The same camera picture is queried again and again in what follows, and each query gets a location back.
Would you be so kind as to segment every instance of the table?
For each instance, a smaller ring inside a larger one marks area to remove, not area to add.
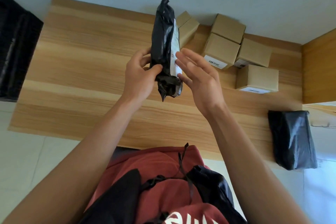
[[[73,0],[52,0],[9,130],[74,140],[84,138],[123,92],[133,53],[151,45],[154,16]],[[200,25],[185,47],[201,53],[210,26]],[[273,48],[279,92],[235,90],[237,68],[218,70],[225,100],[267,161],[273,161],[268,110],[302,109],[301,46],[245,34]],[[198,147],[203,158],[222,159],[211,128],[185,85],[162,102],[157,86],[133,116],[119,146]]]

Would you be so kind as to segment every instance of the brown cardboard box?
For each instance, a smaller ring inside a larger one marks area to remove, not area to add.
[[[236,89],[258,94],[277,92],[279,70],[247,65],[238,70]]]
[[[240,44],[245,28],[246,26],[239,21],[217,14],[215,22],[212,24],[211,32]]]
[[[234,64],[239,47],[239,44],[216,34],[210,34],[205,45],[204,58],[219,69],[227,69]]]
[[[234,65],[242,68],[246,65],[258,65],[268,67],[272,54],[272,48],[244,38]]]
[[[176,18],[176,24],[178,27],[181,27],[184,23],[191,19],[190,14],[187,11],[184,11]]]
[[[189,19],[178,30],[180,35],[180,48],[194,38],[199,22],[194,18]]]

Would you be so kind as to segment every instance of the package held in hand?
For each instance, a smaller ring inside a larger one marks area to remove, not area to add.
[[[182,81],[177,77],[182,70],[175,64],[175,54],[180,50],[179,29],[174,10],[168,2],[169,0],[162,0],[157,8],[150,51],[150,67],[156,64],[163,66],[161,73],[155,78],[162,101],[166,96],[179,96],[183,87]]]

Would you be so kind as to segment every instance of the white sticker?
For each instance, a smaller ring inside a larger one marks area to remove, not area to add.
[[[210,57],[208,55],[205,55],[204,56],[204,59],[206,61],[208,61],[210,63],[210,65],[213,65],[214,67],[218,67],[219,69],[223,69],[227,66],[226,63],[220,61],[220,60],[217,60],[217,59],[214,59],[213,57]]]
[[[170,75],[177,76],[177,74],[182,73],[182,69],[178,65],[176,65],[176,52],[180,51],[179,44],[179,28],[176,25],[176,20],[174,19],[174,32],[173,38],[171,39],[170,46]]]
[[[246,60],[239,59],[233,65],[238,67],[238,68],[242,68],[242,67],[247,66],[247,65],[254,65],[254,63],[248,62]]]
[[[253,92],[253,93],[258,93],[258,94],[265,94],[268,92],[271,92],[270,90],[262,90],[262,89],[257,89],[253,87],[246,87],[241,89],[241,91],[248,91],[248,92]]]

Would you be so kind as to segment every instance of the barcode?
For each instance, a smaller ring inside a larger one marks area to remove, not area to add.
[[[250,90],[248,90],[248,91],[259,93],[258,90],[251,90],[251,89],[250,89]]]
[[[209,62],[210,62],[211,64],[214,64],[215,66],[218,66],[218,67],[219,67],[219,64],[217,64],[216,62],[213,62],[213,61],[211,61],[211,60],[209,60]]]

